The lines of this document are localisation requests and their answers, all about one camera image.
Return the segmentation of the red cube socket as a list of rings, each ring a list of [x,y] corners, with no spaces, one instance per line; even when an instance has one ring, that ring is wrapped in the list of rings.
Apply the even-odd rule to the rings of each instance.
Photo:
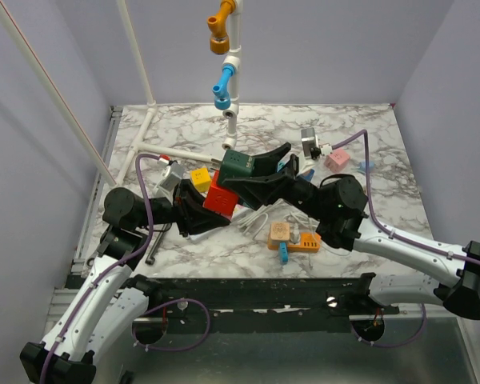
[[[219,172],[215,171],[202,206],[222,216],[231,218],[238,204],[238,196],[218,184]]]

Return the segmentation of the dark green tiger cube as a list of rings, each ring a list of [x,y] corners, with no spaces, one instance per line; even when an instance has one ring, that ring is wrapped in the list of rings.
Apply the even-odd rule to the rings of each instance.
[[[247,178],[254,173],[254,157],[228,149],[218,170],[217,185],[223,187],[228,178]]]

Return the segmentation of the yellow cube socket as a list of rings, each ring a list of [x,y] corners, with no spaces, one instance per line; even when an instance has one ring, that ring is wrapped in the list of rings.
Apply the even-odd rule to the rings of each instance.
[[[210,188],[212,178],[206,167],[202,167],[190,172],[190,180],[199,193],[206,193]]]

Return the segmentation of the wooden cube socket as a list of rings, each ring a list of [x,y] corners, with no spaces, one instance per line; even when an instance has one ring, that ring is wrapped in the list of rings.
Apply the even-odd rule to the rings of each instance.
[[[272,222],[270,224],[269,244],[279,244],[290,240],[290,224],[288,222]]]

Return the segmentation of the light blue plug adapter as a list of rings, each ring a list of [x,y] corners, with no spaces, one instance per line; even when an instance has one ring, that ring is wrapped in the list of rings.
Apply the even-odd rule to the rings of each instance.
[[[285,242],[281,242],[278,245],[278,256],[280,259],[280,263],[282,265],[286,265],[289,261],[289,251],[288,251],[288,246]]]

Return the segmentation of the pink cube socket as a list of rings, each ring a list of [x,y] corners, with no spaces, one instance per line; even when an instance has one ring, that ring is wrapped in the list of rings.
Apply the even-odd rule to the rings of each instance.
[[[333,173],[340,173],[345,169],[350,160],[350,156],[344,149],[333,150],[326,156],[324,165]]]

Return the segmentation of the small light blue plug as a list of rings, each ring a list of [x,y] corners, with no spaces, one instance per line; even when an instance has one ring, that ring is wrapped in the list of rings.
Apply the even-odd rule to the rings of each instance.
[[[358,171],[362,174],[366,172],[371,172],[374,169],[374,162],[372,161],[363,161],[358,164]]]

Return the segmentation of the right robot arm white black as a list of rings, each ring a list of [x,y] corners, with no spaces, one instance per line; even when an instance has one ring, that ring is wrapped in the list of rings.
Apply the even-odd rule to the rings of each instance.
[[[279,161],[291,145],[259,155],[226,150],[218,184],[258,210],[283,200],[317,221],[316,233],[329,247],[387,258],[416,275],[375,275],[352,293],[354,308],[364,314],[397,303],[433,304],[461,318],[480,320],[480,242],[439,244],[377,221],[365,212],[368,189],[350,174],[333,174],[319,186],[299,176],[299,159]]]

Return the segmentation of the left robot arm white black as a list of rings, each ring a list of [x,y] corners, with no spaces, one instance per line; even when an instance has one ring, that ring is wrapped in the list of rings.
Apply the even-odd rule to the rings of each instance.
[[[106,232],[100,238],[91,271],[58,324],[39,343],[28,342],[20,361],[32,383],[90,383],[96,374],[94,352],[87,346],[116,291],[146,252],[154,228],[176,224],[181,236],[228,226],[230,217],[205,207],[204,197],[188,179],[172,199],[136,195],[113,188],[104,201]]]

